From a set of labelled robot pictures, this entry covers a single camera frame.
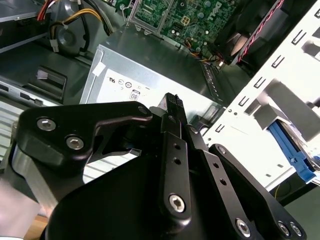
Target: capacitor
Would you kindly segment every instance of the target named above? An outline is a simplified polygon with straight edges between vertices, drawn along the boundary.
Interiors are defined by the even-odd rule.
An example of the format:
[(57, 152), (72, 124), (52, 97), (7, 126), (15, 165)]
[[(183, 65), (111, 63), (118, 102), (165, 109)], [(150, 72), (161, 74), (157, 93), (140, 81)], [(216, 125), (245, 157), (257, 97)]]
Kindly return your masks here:
[(211, 2), (210, 1), (205, 1), (203, 5), (204, 5), (205, 8), (210, 8), (211, 7)]
[(203, 19), (205, 17), (205, 14), (203, 12), (198, 13), (198, 19)]

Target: mounting hole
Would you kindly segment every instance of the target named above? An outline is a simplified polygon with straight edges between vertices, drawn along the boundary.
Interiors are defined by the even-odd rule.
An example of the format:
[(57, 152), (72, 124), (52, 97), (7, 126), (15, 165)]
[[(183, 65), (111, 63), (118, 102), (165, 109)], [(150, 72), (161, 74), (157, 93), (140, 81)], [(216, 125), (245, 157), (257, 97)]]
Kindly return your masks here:
[(181, 165), (181, 161), (178, 158), (175, 158), (173, 161), (175, 164)]
[(225, 181), (225, 180), (223, 180), (222, 178), (220, 179), (220, 183), (222, 183), (222, 185), (225, 185), (225, 186), (227, 186), (227, 183), (226, 183), (226, 181)]
[(177, 150), (180, 150), (180, 149), (181, 149), (181, 147), (180, 147), (178, 144), (176, 144), (176, 143), (175, 143), (173, 146), (174, 146), (174, 148), (177, 149)]

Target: red and black wire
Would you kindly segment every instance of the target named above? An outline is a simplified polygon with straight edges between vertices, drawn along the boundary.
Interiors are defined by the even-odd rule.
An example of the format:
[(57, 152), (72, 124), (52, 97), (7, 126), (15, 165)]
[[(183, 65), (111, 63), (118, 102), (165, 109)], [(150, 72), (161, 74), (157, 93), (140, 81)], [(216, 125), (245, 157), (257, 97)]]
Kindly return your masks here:
[(285, 0), (281, 0), (280, 2), (277, 3), (277, 5), (270, 11), (270, 13), (268, 14), (268, 16), (264, 19), (264, 21), (261, 23), (260, 27), (258, 28), (258, 30), (255, 32), (255, 34), (253, 34), (249, 44), (245, 47), (243, 53), (241, 55), (238, 56), (238, 63), (242, 60), (242, 58), (248, 53), (249, 48), (251, 47), (251, 45), (255, 42), (257, 35), (261, 32), (261, 30), (264, 28), (264, 26), (266, 25), (266, 23), (270, 20), (270, 18), (273, 16), (273, 14), (275, 13), (275, 11), (277, 9), (279, 9)]
[(43, 20), (45, 19), (46, 12), (47, 12), (50, 4), (53, 3), (53, 2), (56, 2), (56, 1), (57, 1), (57, 0), (47, 0), (47, 1), (43, 4), (43, 6), (42, 6), (42, 8), (41, 8), (41, 10), (40, 10), (40, 12), (39, 12), (38, 17), (36, 18), (36, 20), (37, 20), (37, 21), (43, 21)]

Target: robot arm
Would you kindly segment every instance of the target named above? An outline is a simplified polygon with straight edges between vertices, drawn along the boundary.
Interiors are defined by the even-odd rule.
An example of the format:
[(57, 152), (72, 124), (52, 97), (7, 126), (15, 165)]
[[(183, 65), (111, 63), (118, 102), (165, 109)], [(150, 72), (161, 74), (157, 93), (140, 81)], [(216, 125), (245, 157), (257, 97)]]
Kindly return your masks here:
[[(305, 240), (297, 221), (222, 145), (208, 148), (170, 93), (138, 102), (33, 108), (8, 166), (50, 217), (46, 240)], [(140, 156), (84, 184), (87, 163)]]

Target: motherboard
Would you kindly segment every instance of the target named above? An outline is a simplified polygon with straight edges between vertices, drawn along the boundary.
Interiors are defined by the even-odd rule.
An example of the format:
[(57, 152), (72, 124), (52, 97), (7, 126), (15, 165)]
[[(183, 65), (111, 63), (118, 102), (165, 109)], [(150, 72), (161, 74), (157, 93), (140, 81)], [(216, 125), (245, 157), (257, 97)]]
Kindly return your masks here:
[(188, 42), (193, 52), (209, 58), (207, 44), (216, 39), (237, 5), (237, 0), (142, 0), (134, 14), (154, 28), (161, 26), (160, 37)]

